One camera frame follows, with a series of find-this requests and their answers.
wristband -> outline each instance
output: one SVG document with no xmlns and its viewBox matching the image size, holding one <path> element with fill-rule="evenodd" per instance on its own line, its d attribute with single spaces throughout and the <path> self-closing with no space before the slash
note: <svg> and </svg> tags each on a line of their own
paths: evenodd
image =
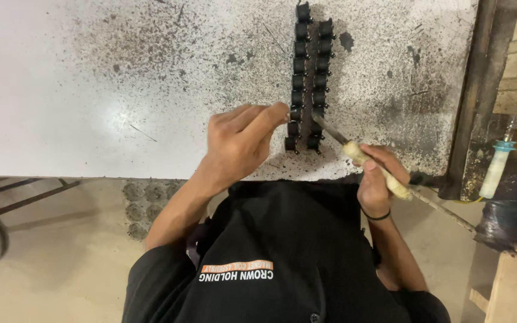
<svg viewBox="0 0 517 323">
<path fill-rule="evenodd" d="M 386 213 L 385 216 L 381 216 L 381 217 L 378 217 L 378 218 L 373 218 L 373 217 L 369 217 L 368 214 L 366 214 L 366 212 L 364 212 L 364 209 L 363 208 L 360 208 L 360 210 L 364 213 L 364 215 L 369 218 L 370 220 L 372 221 L 380 221 L 380 220 L 384 220 L 386 219 L 389 215 L 390 215 L 390 209 L 388 209 L 388 213 Z"/>
</svg>

white tabletop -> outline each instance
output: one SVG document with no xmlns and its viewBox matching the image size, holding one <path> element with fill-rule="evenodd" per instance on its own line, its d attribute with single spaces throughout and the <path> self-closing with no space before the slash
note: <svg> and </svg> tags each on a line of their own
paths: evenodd
<svg viewBox="0 0 517 323">
<path fill-rule="evenodd" d="M 410 170 L 442 175 L 477 2 L 310 4 L 341 35 L 326 119 L 347 137 L 393 146 Z M 289 103 L 295 5 L 0 0 L 0 176 L 188 178 L 212 114 Z M 355 171 L 333 140 L 321 156 L 295 155 L 285 136 L 277 129 L 252 179 Z"/>
</svg>

wire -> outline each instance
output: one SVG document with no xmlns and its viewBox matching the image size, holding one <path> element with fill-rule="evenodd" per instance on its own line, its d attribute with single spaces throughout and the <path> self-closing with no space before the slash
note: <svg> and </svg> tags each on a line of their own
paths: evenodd
<svg viewBox="0 0 517 323">
<path fill-rule="evenodd" d="M 454 202 L 456 202 L 456 203 L 460 203 L 460 204 L 470 204 L 470 203 L 477 203 L 477 202 L 480 202 L 480 201 L 482 201 L 482 199 L 483 199 L 483 197 L 482 197 L 482 196 L 480 196 L 480 197 L 479 197 L 479 199 L 477 199 L 476 201 L 472 201 L 472 202 L 470 202 L 470 201 L 458 201 L 457 199 L 456 199 L 456 200 L 454 200 Z"/>
</svg>

hand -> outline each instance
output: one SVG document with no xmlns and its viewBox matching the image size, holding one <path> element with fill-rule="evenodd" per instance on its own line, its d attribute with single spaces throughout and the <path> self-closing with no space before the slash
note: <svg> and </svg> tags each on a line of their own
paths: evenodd
<svg viewBox="0 0 517 323">
<path fill-rule="evenodd" d="M 209 120 L 208 151 L 195 175 L 217 194 L 257 169 L 269 154 L 270 137 L 288 122 L 288 106 L 245 104 Z"/>
<path fill-rule="evenodd" d="M 400 164 L 394 153 L 385 146 L 369 146 L 362 144 L 362 149 L 386 168 L 402 185 L 408 185 L 410 175 Z M 366 214 L 373 218 L 386 215 L 392 207 L 392 193 L 386 187 L 382 171 L 372 159 L 363 164 L 364 175 L 358 188 L 357 198 Z"/>
</svg>

worker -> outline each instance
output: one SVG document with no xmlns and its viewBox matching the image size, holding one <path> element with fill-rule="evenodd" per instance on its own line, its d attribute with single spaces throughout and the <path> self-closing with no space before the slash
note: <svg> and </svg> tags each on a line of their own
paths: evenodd
<svg viewBox="0 0 517 323">
<path fill-rule="evenodd" d="M 360 185 L 239 182 L 267 159 L 287 114 L 283 103 L 246 104 L 211 117 L 205 157 L 130 270 L 123 322 L 450 322 L 390 216 L 377 163 L 400 183 L 410 176 L 389 150 L 361 146 L 376 161 Z M 193 263 L 186 241 L 227 188 Z"/>
</svg>

